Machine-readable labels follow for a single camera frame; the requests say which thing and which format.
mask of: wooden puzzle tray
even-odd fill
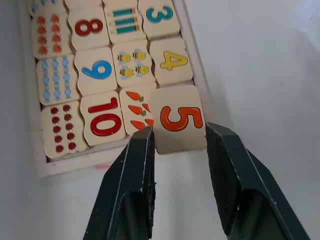
[[[59,9],[57,4],[59,1],[60,0],[48,0],[43,2],[56,4],[54,5],[54,9]],[[160,18],[154,17],[154,15],[152,16],[152,12],[149,12],[148,16],[148,6],[142,4],[146,0],[139,0],[138,5],[136,3],[137,1],[134,0],[123,0],[123,3],[114,3],[112,1],[113,0],[94,0],[92,4],[99,2],[99,5],[90,6],[89,8],[84,6],[88,1],[77,1],[77,3],[74,4],[74,0],[65,0],[64,4],[68,6],[70,11],[64,12],[61,8],[62,10],[60,9],[57,14],[56,12],[55,14],[52,14],[52,12],[45,14],[43,14],[43,12],[41,12],[41,14],[34,13],[33,18],[30,17],[30,14],[33,15],[33,11],[40,11],[42,6],[38,5],[35,9],[33,9],[33,7],[37,5],[37,2],[41,3],[41,1],[31,0],[30,5],[28,5],[28,2],[25,0],[19,1],[19,20],[21,38],[23,39],[23,61],[25,65],[26,91],[28,93],[30,140],[33,143],[35,166],[40,176],[50,176],[100,164],[112,163],[120,154],[123,146],[128,143],[130,138],[129,134],[137,131],[135,128],[139,129],[141,124],[138,120],[131,120],[131,118],[128,117],[130,113],[132,114],[132,112],[134,112],[135,114],[146,116],[147,118],[143,126],[153,124],[151,121],[152,116],[148,117],[150,114],[148,105],[142,102],[143,98],[141,98],[140,94],[134,95],[138,92],[139,86],[142,85],[149,86],[150,88],[156,88],[156,86],[157,88],[167,88],[172,86],[195,85],[199,92],[204,119],[205,121],[213,121],[213,108],[209,88],[184,0],[172,0],[172,6],[170,5],[171,0],[157,0],[156,2],[158,4],[162,2],[166,4],[166,8],[163,7],[163,10],[166,11],[167,14],[158,14]],[[131,9],[131,12],[119,11],[119,8],[122,10],[125,9],[126,11]],[[143,11],[146,15],[141,15],[140,12],[138,12],[138,8],[141,12],[141,9],[146,8],[146,11]],[[121,14],[129,14],[130,17],[123,19],[119,17]],[[50,15],[50,21],[47,21],[45,17],[39,18],[48,15]],[[168,23],[163,21],[167,25],[157,30],[153,25],[148,26],[145,20],[148,18],[148,20],[151,19],[151,22],[159,23],[162,20],[161,18],[174,19],[175,17],[177,18],[179,28],[175,28],[173,23],[168,26]],[[63,26],[61,22],[59,22],[63,20],[68,20],[68,25],[66,25],[67,28],[65,29],[64,27],[66,26]],[[95,38],[95,34],[90,34],[90,31],[92,31],[92,33],[97,32],[98,28],[105,29],[105,31],[99,29],[98,32],[99,35],[106,36],[104,42]],[[169,32],[166,32],[168,29],[162,32],[164,28],[170,28]],[[71,40],[68,34],[64,36],[66,31],[72,35]],[[122,37],[124,35],[123,33],[127,33],[128,31],[131,33],[134,32],[134,34],[127,35],[128,37],[124,40]],[[79,40],[75,33],[80,37],[81,35],[89,35],[89,37],[84,40]],[[188,61],[186,60],[184,65],[190,65],[192,79],[188,79],[190,72],[187,68],[181,71],[177,78],[165,74],[162,75],[161,69],[157,71],[157,68],[155,68],[155,61],[157,61],[158,58],[156,51],[161,49],[163,43],[168,46],[170,45],[173,50],[177,49],[178,53],[181,51],[187,52]],[[168,54],[167,57],[170,59],[170,57],[172,57],[171,54],[175,53],[169,52]],[[102,57],[104,57],[104,61],[97,61]],[[43,76],[40,83],[38,81],[39,76]],[[95,78],[95,81],[88,79],[88,77]],[[99,81],[99,79],[106,78],[108,78],[110,83],[103,85],[103,81]],[[121,92],[123,88],[129,89],[130,91]],[[143,107],[135,108],[128,106],[131,111],[125,113],[123,108],[120,108],[120,103],[123,105],[125,102],[124,99],[127,96],[129,96],[131,100],[142,102]],[[112,133],[113,137],[117,137],[115,140],[108,139],[108,142],[106,140],[101,141],[101,139],[97,137],[99,134],[104,134],[104,132],[99,132],[101,125],[97,127],[99,126],[99,121],[95,124],[96,128],[94,128],[92,124],[92,122],[99,118],[99,116],[95,114],[97,112],[103,112],[106,109],[90,107],[91,102],[100,104],[101,100],[106,98],[111,99],[111,101],[109,100],[109,105],[114,103],[113,100],[119,103],[119,107],[114,107],[114,110],[110,108],[112,111],[108,111],[107,114],[110,116],[120,116],[122,123],[122,131],[117,131],[116,134],[118,135]],[[104,104],[103,106],[109,110],[109,105]],[[86,111],[84,111],[83,108],[85,107],[88,107],[90,110],[84,114]],[[76,121],[74,118],[72,119],[72,117],[77,117],[71,114],[72,109],[78,109],[77,112],[79,113],[78,118],[80,121]],[[91,122],[90,129],[93,132],[93,129],[95,129],[95,135],[92,135],[90,131],[86,130],[89,124],[83,126],[81,122],[83,121],[83,117],[84,122]],[[64,145],[54,144],[63,141],[60,135],[56,134],[62,131],[58,124],[61,119],[64,119],[63,123],[66,129],[64,136],[67,136],[66,139],[68,140],[72,139],[64,142],[64,144],[69,146],[71,153],[63,156],[60,156],[60,153],[63,151]],[[50,125],[49,128],[52,129],[56,127],[56,131],[46,130],[47,128],[44,126],[47,126],[48,120],[49,122],[52,120],[53,124]],[[130,123],[135,126],[135,128],[132,129],[132,126],[129,127]],[[47,142],[47,136],[49,136],[48,139],[50,141],[54,139],[55,142],[53,142],[53,144],[51,144],[50,141]],[[82,151],[72,153],[75,147],[83,149],[81,149]]]

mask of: printed number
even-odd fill
[[[88,112],[90,114],[102,112],[106,110],[116,109],[118,107],[118,102],[115,97],[111,98],[111,103],[102,104],[99,106],[92,106],[88,108]],[[97,125],[104,121],[114,121],[114,126],[108,129],[99,129]],[[107,137],[115,134],[121,128],[122,122],[121,118],[113,113],[102,114],[95,117],[91,124],[90,129],[91,132],[98,137]]]
[[[174,67],[185,66],[188,63],[188,58],[172,52],[165,51],[163,53],[165,62],[160,64],[162,69],[168,69],[172,71]]]
[[[82,25],[86,26],[85,31],[81,30]],[[84,37],[84,36],[87,36],[89,33],[97,34],[97,33],[101,32],[103,27],[104,27],[104,25],[103,25],[102,21],[99,19],[93,19],[91,21],[80,20],[76,23],[74,30],[75,30],[76,34],[78,34],[81,37]]]
[[[99,72],[98,71],[99,68],[104,68],[104,72]],[[103,80],[108,78],[111,75],[112,67],[109,62],[100,60],[100,61],[96,61],[93,64],[92,70],[86,67],[83,67],[82,72],[91,78]]]
[[[164,6],[163,10],[166,11],[166,15],[164,15],[162,12],[159,11],[157,16],[153,17],[152,13],[155,11],[155,9],[151,7],[146,11],[146,18],[149,20],[149,22],[153,24],[160,23],[162,19],[164,20],[172,19],[172,17],[174,16],[174,11],[172,11],[172,9],[169,6]]]
[[[162,108],[160,113],[160,119],[162,126],[171,132],[179,132],[184,130],[189,123],[188,115],[193,116],[194,126],[197,129],[203,127],[203,121],[201,116],[201,111],[197,107],[180,107],[178,109],[178,113],[181,117],[180,121],[173,122],[169,120],[169,114],[171,112],[171,108],[169,106],[165,106]]]

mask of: blue number 9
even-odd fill
[[[146,18],[153,24],[160,23],[162,19],[164,20],[172,19],[172,17],[174,16],[174,12],[172,11],[172,9],[169,6],[164,6],[163,10],[166,11],[166,15],[164,15],[162,12],[159,11],[157,16],[153,17],[152,13],[155,11],[155,9],[151,7],[146,11]]]
[[[98,69],[101,67],[104,68],[104,72],[102,72],[102,73],[98,72]],[[108,78],[111,75],[112,67],[109,62],[100,60],[100,61],[96,61],[93,64],[92,70],[90,70],[86,67],[83,67],[82,72],[91,78],[103,80],[103,79]]]

